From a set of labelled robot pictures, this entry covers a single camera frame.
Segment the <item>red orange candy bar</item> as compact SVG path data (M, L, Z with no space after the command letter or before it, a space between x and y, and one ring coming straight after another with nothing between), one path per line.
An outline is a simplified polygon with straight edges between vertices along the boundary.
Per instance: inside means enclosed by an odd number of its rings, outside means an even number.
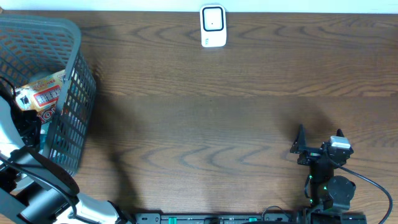
M51 122L56 110L57 110L57 107L55 105L52 105L48 108L44 108L43 110L38 111L37 116L41 120L41 124Z

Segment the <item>yellow snack chip bag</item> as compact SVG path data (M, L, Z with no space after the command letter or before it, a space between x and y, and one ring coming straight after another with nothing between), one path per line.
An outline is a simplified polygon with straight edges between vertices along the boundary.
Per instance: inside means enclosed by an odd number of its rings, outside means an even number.
M64 78L65 70L61 70L16 88L16 103L22 110L38 112L52 106L58 100Z

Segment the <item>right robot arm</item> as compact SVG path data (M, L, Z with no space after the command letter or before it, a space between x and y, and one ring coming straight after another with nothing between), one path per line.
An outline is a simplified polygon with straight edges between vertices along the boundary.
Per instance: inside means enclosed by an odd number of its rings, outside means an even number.
M298 154L297 164L309 167L304 194L310 206L298 213L298 221L342 223L343 213L349 210L356 190L354 182L335 175L335 169L346 164L353 153L342 130L338 129L320 147L310 147L306 143L304 126L300 125L290 152Z

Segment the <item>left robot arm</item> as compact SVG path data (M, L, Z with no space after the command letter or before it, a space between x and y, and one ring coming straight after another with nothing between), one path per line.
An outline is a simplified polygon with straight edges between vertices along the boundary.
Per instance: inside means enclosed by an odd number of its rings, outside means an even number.
M39 154L40 121L1 87L1 215L15 223L134 223L112 202L80 193L74 179Z

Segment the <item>white barcode scanner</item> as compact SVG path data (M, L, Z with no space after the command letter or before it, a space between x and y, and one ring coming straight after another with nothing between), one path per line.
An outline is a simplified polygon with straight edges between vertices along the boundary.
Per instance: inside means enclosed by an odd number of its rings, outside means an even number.
M200 9L201 45L223 47L227 41L226 11L221 5L205 5Z

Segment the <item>grey plastic shopping basket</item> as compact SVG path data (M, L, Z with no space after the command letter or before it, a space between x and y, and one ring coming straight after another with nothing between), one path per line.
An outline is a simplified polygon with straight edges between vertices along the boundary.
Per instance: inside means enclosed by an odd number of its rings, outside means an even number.
M40 72L66 73L43 154L71 175L79 170L96 95L80 46L80 29L67 19L1 15L2 77L20 87Z

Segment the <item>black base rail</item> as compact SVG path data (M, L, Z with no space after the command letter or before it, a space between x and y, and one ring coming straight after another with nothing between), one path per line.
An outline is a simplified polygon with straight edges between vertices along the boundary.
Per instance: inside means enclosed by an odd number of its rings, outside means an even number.
M253 224L253 223L305 223L301 218L292 215L288 218L282 212L259 214L207 214L207 215L161 215L159 213L134 214L138 224Z

